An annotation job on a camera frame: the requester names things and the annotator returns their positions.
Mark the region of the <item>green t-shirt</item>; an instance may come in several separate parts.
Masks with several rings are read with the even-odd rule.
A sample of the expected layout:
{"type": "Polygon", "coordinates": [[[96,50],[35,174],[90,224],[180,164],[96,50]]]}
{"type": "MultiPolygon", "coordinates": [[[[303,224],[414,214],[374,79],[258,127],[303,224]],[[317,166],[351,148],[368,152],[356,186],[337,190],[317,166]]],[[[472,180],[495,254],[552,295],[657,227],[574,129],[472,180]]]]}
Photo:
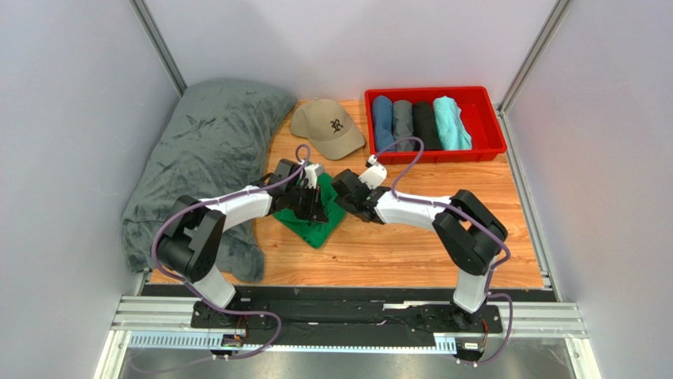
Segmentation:
{"type": "Polygon", "coordinates": [[[289,230],[297,234],[309,246],[319,249],[336,230],[344,218],[345,211],[336,203],[337,192],[331,184],[332,176],[324,173],[318,177],[321,186],[321,204],[328,217],[327,223],[318,223],[298,219],[294,212],[285,209],[273,217],[289,230]]]}

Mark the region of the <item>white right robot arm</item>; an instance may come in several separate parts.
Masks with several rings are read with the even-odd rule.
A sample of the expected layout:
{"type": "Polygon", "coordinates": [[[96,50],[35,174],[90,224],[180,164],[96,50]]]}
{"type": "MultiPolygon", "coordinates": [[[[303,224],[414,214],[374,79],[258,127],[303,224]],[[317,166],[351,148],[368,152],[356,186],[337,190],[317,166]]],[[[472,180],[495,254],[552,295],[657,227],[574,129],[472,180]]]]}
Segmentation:
{"type": "Polygon", "coordinates": [[[384,176],[345,170],[331,181],[336,203],[366,223],[404,224],[433,231],[459,268],[453,304],[465,314],[486,304],[494,270],[511,252],[504,225],[470,191],[422,197],[382,185],[384,176]]]}

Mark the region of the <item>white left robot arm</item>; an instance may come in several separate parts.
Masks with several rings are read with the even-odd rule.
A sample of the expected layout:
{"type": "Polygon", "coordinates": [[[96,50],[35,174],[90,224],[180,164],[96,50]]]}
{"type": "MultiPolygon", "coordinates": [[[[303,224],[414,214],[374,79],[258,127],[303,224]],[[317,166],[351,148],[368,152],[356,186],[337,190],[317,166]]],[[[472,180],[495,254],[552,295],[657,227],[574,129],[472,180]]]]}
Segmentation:
{"type": "Polygon", "coordinates": [[[234,193],[204,200],[181,196],[152,242],[156,267],[195,290],[224,325],[235,325],[248,313],[231,309],[240,294],[216,267],[223,233],[283,210],[300,220],[328,223],[318,184],[324,171],[320,163],[282,159],[273,173],[234,193]]]}

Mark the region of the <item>tan baseball cap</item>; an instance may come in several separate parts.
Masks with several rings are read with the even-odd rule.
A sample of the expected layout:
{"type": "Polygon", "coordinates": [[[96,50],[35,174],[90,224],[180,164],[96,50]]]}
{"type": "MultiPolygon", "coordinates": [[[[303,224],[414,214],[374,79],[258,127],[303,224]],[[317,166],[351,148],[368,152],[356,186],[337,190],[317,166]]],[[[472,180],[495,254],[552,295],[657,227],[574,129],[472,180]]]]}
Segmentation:
{"type": "Polygon", "coordinates": [[[330,160],[343,159],[366,144],[351,115],[331,99],[314,99],[299,106],[291,117],[290,130],[330,160]]]}

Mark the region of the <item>grey rolled t-shirt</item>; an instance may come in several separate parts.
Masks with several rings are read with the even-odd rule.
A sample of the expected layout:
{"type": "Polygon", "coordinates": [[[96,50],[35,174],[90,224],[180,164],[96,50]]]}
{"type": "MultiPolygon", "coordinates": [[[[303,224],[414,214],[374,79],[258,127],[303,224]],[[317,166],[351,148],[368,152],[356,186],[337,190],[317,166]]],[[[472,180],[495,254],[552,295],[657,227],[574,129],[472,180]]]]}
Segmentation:
{"type": "Polygon", "coordinates": [[[398,100],[393,103],[393,138],[397,145],[397,152],[413,152],[416,143],[408,140],[414,133],[412,118],[412,103],[407,100],[398,100]]]}

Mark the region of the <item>blue rolled t-shirt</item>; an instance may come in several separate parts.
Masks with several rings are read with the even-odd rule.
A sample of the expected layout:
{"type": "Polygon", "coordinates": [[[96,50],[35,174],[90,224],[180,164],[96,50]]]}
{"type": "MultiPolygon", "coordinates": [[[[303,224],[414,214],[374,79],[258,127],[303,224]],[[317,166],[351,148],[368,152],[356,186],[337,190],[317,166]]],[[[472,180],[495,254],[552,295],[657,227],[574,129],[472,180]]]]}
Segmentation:
{"type": "Polygon", "coordinates": [[[386,96],[377,96],[374,98],[371,110],[374,125],[374,146],[376,152],[384,152],[385,148],[395,141],[393,137],[393,102],[386,96]]]}

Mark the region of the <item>black rolled t-shirt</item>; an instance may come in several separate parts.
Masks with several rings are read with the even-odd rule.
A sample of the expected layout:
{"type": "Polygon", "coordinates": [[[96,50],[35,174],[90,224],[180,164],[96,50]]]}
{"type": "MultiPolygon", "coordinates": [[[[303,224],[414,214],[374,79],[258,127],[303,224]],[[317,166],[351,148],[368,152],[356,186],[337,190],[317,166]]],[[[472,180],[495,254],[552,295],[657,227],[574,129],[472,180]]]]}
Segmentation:
{"type": "Polygon", "coordinates": [[[414,136],[422,140],[425,150],[440,151],[443,149],[438,136],[434,111],[428,102],[412,105],[412,121],[414,136]]]}

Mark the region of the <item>grey plush pillow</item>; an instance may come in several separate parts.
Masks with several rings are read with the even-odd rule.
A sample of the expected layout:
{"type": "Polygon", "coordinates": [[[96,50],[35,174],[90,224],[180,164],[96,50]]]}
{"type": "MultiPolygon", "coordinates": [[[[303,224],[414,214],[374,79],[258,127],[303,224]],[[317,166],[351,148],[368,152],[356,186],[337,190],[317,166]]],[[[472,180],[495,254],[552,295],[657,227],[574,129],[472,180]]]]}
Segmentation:
{"type": "Polygon", "coordinates": [[[179,197],[221,197],[265,174],[272,139],[297,102],[284,89],[235,78],[184,92],[122,213],[131,272],[154,268],[152,240],[179,197]]]}

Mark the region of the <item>turquoise rolled t-shirt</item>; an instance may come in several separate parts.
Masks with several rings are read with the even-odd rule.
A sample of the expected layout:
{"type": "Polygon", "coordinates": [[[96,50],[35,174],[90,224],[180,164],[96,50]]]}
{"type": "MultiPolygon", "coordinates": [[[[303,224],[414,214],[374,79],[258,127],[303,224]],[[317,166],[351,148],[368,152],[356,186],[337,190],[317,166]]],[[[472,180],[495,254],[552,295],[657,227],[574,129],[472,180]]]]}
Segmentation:
{"type": "Polygon", "coordinates": [[[472,136],[461,119],[461,109],[455,99],[442,96],[433,101],[435,123],[442,148],[446,151],[472,149],[472,136]]]}

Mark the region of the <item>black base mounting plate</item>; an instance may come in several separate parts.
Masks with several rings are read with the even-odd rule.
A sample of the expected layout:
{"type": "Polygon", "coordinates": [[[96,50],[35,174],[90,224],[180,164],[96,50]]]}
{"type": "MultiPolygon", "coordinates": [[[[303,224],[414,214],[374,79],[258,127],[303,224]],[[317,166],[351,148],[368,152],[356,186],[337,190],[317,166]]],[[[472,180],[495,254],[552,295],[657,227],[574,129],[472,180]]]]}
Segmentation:
{"type": "Polygon", "coordinates": [[[239,286],[237,291],[230,307],[249,316],[226,326],[198,301],[191,327],[234,329],[245,333],[247,343],[262,344],[280,326],[276,347],[433,347],[437,333],[481,340],[505,330],[497,306],[463,315],[451,304],[450,289],[239,286]]]}

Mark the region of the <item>red plastic bin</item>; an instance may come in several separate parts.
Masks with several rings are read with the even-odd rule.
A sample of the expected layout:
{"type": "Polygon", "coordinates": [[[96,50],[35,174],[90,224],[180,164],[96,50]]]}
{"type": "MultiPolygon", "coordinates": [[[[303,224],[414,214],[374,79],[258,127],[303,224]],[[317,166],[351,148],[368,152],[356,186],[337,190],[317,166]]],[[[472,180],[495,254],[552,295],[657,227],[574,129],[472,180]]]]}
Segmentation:
{"type": "Polygon", "coordinates": [[[495,113],[487,90],[482,86],[425,87],[425,88],[383,88],[368,89],[364,92],[367,114],[367,136],[370,154],[375,155],[373,102],[378,96],[386,96],[392,101],[408,100],[411,103],[428,102],[441,96],[457,101],[461,109],[461,121],[472,137],[472,149],[461,151],[424,151],[419,163],[463,163],[492,161],[507,150],[506,139],[495,113]]]}

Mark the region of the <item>aluminium frame rail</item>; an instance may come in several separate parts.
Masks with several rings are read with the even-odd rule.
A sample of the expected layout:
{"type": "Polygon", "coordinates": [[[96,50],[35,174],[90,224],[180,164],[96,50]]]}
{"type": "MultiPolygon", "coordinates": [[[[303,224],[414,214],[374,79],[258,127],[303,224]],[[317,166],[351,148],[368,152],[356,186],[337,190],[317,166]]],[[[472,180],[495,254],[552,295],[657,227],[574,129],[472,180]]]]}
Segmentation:
{"type": "Polygon", "coordinates": [[[244,287],[228,320],[176,286],[123,297],[98,378],[598,378],[577,305],[508,290],[474,326],[442,289],[244,287]]]}

